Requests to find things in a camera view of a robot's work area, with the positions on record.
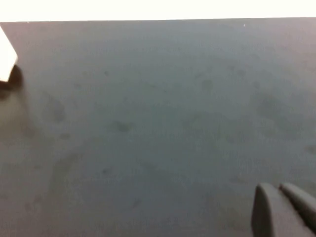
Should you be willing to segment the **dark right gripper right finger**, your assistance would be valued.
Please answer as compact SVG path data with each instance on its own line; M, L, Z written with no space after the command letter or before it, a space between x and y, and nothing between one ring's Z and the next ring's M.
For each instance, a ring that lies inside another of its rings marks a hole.
M311 229L316 230L316 198L298 186L291 183L282 183L281 192L289 199L298 215Z

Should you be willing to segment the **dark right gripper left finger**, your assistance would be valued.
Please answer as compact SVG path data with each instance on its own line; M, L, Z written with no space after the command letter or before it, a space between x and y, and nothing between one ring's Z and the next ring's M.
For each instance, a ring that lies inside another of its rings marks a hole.
M256 186L251 215L254 237L310 237L311 229L289 199L268 183Z

